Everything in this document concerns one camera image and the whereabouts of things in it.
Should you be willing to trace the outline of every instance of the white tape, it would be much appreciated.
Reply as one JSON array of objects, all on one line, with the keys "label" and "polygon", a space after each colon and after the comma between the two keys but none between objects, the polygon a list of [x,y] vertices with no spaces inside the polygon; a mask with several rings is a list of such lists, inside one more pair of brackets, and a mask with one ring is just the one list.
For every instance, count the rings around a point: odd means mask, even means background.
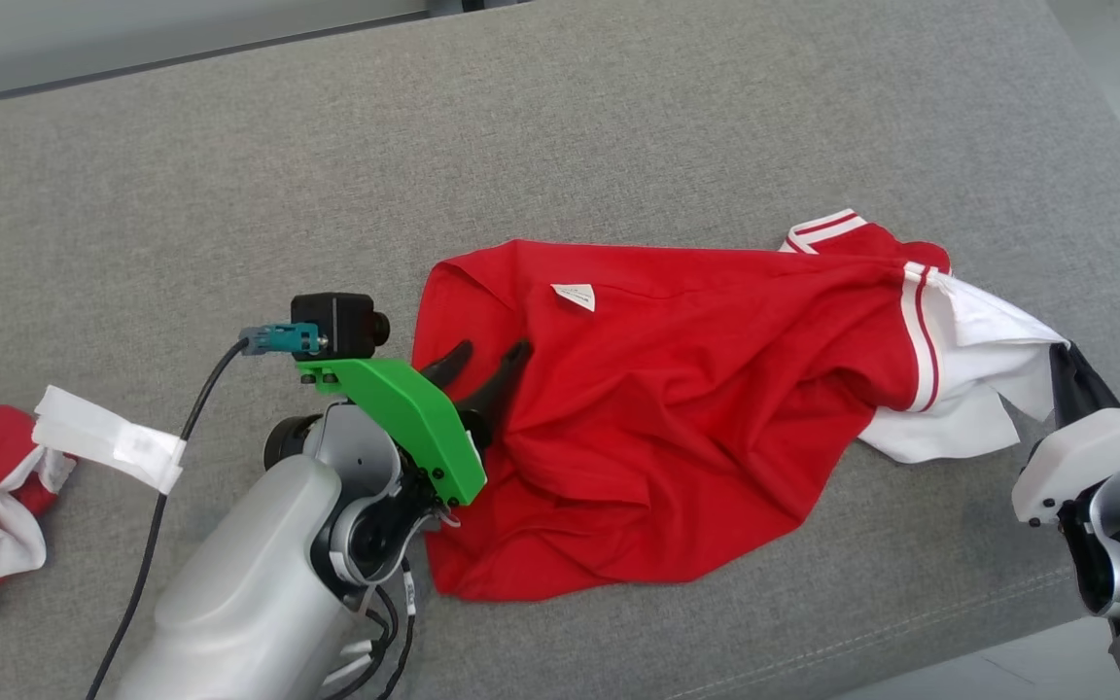
[{"label": "white tape", "polygon": [[58,386],[46,386],[35,411],[37,445],[101,461],[159,493],[170,493],[179,478],[184,441],[177,436],[130,422]]},{"label": "white tape", "polygon": [[404,571],[404,610],[410,617],[417,615],[417,588],[413,587],[413,572]]},{"label": "white tape", "polygon": [[328,676],[323,679],[323,687],[326,688],[327,685],[330,685],[330,683],[333,682],[343,681],[343,679],[351,676],[352,672],[356,672],[356,670],[361,670],[364,666],[368,666],[370,661],[371,661],[370,654],[362,654],[361,656],[356,656],[355,660],[348,661],[347,664],[342,665],[338,669],[334,670],[334,672],[328,673]]},{"label": "white tape", "polygon": [[346,645],[339,651],[342,656],[351,656],[354,654],[370,654],[374,648],[374,643],[368,641],[368,638],[362,638],[361,642],[354,642]]}]

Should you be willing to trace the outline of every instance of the shirt tag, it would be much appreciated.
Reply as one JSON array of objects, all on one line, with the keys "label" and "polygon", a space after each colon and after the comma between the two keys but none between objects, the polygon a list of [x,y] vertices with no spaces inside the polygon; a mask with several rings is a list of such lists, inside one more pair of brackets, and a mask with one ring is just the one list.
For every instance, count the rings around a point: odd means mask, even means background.
[{"label": "shirt tag", "polygon": [[553,283],[551,289],[556,289],[560,297],[572,301],[573,305],[581,306],[587,311],[595,310],[595,288],[588,283]]}]

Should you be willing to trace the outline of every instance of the gray table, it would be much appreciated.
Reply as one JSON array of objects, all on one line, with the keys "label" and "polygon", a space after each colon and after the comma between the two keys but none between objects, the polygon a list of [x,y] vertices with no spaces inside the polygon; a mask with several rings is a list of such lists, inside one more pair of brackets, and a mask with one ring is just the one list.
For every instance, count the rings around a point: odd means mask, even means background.
[{"label": "gray table", "polygon": [[[846,205],[945,245],[1120,391],[1120,128],[1043,3],[556,0],[0,102],[0,402],[54,382],[175,431],[237,328],[293,293],[373,293],[403,356],[441,258],[775,248]],[[282,360],[232,365],[147,608],[268,429],[319,404]],[[855,445],[799,532],[689,586],[424,588],[400,697],[828,697],[1072,619],[1062,541],[1010,511],[1025,452],[903,467]],[[49,562],[0,588],[0,699],[84,692],[151,505],[72,477]]]}]

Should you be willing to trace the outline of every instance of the blue connector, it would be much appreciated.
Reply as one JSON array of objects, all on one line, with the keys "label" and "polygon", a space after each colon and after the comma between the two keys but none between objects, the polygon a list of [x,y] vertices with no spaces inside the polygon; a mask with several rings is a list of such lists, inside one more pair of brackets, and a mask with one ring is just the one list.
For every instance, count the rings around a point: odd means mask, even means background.
[{"label": "blue connector", "polygon": [[241,355],[265,355],[267,353],[307,353],[316,355],[328,344],[319,335],[317,324],[270,324],[244,328],[240,337],[248,337],[249,345]]}]

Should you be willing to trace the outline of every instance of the wire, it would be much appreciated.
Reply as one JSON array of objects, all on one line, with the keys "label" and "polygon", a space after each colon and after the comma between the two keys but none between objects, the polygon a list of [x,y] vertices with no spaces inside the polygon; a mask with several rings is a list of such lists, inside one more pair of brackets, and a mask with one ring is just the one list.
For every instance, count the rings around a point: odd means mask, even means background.
[{"label": "wire", "polygon": [[413,622],[417,620],[417,607],[413,604],[413,575],[410,572],[409,558],[401,559],[401,578],[404,579],[404,603],[409,610],[409,626],[404,629],[404,647],[401,648],[401,657],[395,661],[395,670],[392,676],[386,679],[386,685],[379,694],[379,700],[386,700],[395,690],[395,683],[400,682],[401,674],[404,674],[404,664],[409,663],[409,648],[413,647]]},{"label": "wire", "polygon": [[365,616],[370,617],[371,622],[377,624],[380,628],[382,628],[381,636],[386,638],[386,620],[383,619],[383,616],[379,615],[379,613],[374,610],[365,610]]},{"label": "wire", "polygon": [[379,700],[386,700],[388,697],[392,694],[395,690],[395,683],[400,682],[401,674],[404,674],[404,664],[409,661],[409,648],[413,647],[413,620],[417,619],[417,615],[409,616],[409,625],[404,628],[404,647],[401,648],[401,657],[395,661],[395,670],[392,672],[392,678],[386,679],[386,685],[383,687],[383,691],[379,694]]},{"label": "wire", "polygon": [[[392,642],[395,642],[395,633],[400,629],[400,613],[396,613],[395,603],[392,601],[391,595],[388,595],[386,590],[383,590],[383,586],[375,586],[374,594],[379,595],[379,601],[382,601],[383,608],[386,608],[388,619],[391,620],[391,633],[388,633],[385,629],[382,637],[379,637],[379,650],[373,653],[370,665],[365,666],[364,672],[361,672],[355,681],[348,683],[348,685],[326,697],[326,700],[346,700],[347,697],[360,691],[379,672],[379,668],[383,665],[383,657],[386,656],[386,648],[392,645]],[[365,610],[365,615],[368,616],[370,613],[373,613],[373,610]]]},{"label": "wire", "polygon": [[[243,351],[248,345],[249,338],[241,337],[235,345],[223,354],[223,357],[218,360],[218,364],[214,365],[214,371],[205,379],[202,391],[196,395],[196,402],[193,402],[188,420],[184,421],[184,429],[179,432],[180,441],[188,442],[188,438],[192,438],[193,427],[196,427],[196,419],[202,414],[202,409],[205,408],[206,400],[211,398],[211,391],[214,390],[214,384],[218,381],[218,375],[222,375],[227,364],[232,362],[232,358],[240,354],[240,351]],[[129,633],[132,616],[137,614],[137,606],[141,603],[141,594],[146,589],[146,579],[150,577],[150,562],[155,558],[155,545],[158,544],[158,531],[161,529],[161,524],[164,524],[164,510],[166,506],[167,495],[166,493],[159,493],[158,501],[155,502],[155,517],[150,521],[150,534],[146,536],[146,550],[141,554],[141,568],[137,571],[137,584],[132,586],[132,597],[129,598],[129,605],[124,608],[123,616],[120,617],[120,628],[114,631],[111,645],[106,647],[106,654],[102,656],[102,664],[97,668],[97,674],[93,676],[88,692],[85,692],[85,700],[93,700],[97,697],[97,691],[102,688],[102,682],[106,680],[106,672],[111,670],[111,661],[114,660],[114,653],[120,651],[120,643],[123,643],[123,635]]]}]

